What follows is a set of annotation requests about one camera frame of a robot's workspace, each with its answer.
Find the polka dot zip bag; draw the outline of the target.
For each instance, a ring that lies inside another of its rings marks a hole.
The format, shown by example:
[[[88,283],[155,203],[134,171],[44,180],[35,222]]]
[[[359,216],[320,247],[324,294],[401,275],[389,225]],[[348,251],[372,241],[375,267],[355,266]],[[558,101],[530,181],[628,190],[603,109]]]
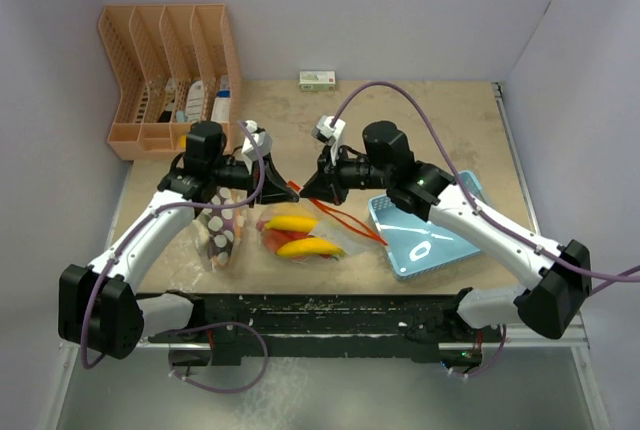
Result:
[[[243,200],[237,190],[220,188],[210,206],[227,206]],[[226,269],[233,261],[243,239],[247,208],[202,209],[191,225],[194,247],[205,271]]]

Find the yellow banana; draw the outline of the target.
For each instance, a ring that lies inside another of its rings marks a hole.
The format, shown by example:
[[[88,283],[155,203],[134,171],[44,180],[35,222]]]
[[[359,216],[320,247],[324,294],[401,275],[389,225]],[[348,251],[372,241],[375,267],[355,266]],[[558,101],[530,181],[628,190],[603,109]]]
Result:
[[[319,221],[315,218],[297,215],[276,215],[268,220],[264,229],[282,230],[289,232],[310,233]]]

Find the red zipper clear bag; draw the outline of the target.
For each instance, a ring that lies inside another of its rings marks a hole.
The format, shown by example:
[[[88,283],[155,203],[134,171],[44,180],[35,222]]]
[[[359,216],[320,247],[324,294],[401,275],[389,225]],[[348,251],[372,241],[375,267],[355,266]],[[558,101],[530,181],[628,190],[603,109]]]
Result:
[[[276,215],[297,215],[317,219],[319,223],[308,233],[308,237],[323,238],[339,246],[344,251],[344,255],[310,255],[298,258],[282,258],[277,256],[276,253],[270,252],[262,244],[261,232],[264,230],[265,223]],[[387,245],[377,231],[372,229],[368,224],[347,212],[316,199],[304,199],[298,203],[270,205],[266,207],[258,217],[255,228],[264,249],[280,259],[294,262],[306,263],[311,261],[341,260],[376,249],[384,249]]]

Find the yellow pepper piece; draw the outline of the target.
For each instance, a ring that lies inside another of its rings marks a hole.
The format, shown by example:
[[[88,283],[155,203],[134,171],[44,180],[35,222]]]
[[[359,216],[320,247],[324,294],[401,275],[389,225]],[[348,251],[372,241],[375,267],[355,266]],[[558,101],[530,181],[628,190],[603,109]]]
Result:
[[[276,255],[282,258],[298,258],[310,255],[343,256],[344,251],[337,245],[319,237],[308,237],[290,241],[282,245]]]

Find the red chili pepper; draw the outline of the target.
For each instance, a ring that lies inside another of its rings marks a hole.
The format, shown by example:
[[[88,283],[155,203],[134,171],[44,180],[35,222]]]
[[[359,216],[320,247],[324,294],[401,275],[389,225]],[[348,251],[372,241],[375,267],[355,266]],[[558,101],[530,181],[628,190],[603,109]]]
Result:
[[[262,244],[266,249],[272,253],[276,253],[283,245],[305,239],[308,237],[307,233],[278,230],[278,229],[264,229],[261,232]]]

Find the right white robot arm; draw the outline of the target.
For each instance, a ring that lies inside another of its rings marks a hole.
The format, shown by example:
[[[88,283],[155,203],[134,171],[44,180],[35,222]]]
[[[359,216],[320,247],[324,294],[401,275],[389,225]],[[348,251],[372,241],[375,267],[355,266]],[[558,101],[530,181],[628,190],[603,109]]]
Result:
[[[366,126],[365,151],[355,156],[342,142],[344,128],[330,116],[314,127],[324,148],[301,197],[340,205],[351,190],[383,189],[399,210],[462,237],[517,278],[513,286],[463,291],[444,319],[452,339],[467,341],[481,328],[513,323],[548,339],[563,336],[592,290],[585,245],[561,245],[477,200],[458,176],[415,159],[407,136],[390,121]]]

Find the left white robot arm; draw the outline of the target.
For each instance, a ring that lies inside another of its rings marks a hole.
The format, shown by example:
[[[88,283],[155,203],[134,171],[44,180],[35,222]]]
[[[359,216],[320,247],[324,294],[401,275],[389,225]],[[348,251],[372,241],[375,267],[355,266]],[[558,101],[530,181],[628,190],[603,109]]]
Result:
[[[94,368],[106,356],[123,359],[140,339],[164,332],[184,342],[202,337],[206,319],[195,298],[176,291],[137,296],[167,245],[202,210],[297,201],[275,169],[269,133],[253,121],[239,126],[245,140],[235,158],[224,151],[227,138],[220,124],[193,124],[184,151],[134,224],[89,264],[70,265],[61,274],[58,333],[79,344],[84,368]]]

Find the blue white box in organizer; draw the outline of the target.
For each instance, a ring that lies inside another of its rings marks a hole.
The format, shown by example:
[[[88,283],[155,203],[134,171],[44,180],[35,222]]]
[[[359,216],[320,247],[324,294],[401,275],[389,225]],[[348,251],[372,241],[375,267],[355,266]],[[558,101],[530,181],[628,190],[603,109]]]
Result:
[[[218,92],[214,98],[210,120],[223,124],[230,121],[231,82],[228,75],[220,77]]]

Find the white tube in organizer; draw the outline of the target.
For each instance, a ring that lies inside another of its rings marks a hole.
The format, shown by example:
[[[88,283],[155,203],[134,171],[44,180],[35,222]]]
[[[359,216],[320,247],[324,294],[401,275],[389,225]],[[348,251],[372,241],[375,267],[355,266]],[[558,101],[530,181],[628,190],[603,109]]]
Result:
[[[187,94],[187,100],[184,109],[186,122],[197,122],[200,120],[204,107],[205,90],[201,80],[192,83]]]

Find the blue plastic basket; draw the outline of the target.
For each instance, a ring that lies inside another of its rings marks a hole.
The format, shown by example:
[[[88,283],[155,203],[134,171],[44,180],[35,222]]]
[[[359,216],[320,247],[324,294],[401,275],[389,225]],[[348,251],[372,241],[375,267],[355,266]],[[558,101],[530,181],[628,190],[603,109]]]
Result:
[[[456,233],[399,210],[386,195],[371,198],[368,209],[371,222],[387,243],[388,261],[399,281],[482,254]]]

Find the small green white box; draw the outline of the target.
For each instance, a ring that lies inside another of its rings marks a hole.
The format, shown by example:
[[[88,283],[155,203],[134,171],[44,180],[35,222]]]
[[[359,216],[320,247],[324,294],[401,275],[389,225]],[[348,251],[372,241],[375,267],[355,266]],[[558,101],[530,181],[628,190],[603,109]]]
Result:
[[[334,71],[300,71],[299,88],[303,92],[333,91],[336,88]]]

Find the orange plastic desk organizer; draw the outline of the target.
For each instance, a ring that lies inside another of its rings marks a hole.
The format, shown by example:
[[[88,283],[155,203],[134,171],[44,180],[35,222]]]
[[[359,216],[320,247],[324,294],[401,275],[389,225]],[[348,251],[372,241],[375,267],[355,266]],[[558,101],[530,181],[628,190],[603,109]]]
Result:
[[[230,121],[222,127],[227,146],[237,144],[243,76],[224,4],[107,5],[99,33],[119,85],[120,100],[107,142],[124,161],[171,159],[193,82],[204,84],[200,120],[208,121],[220,85],[231,82]]]

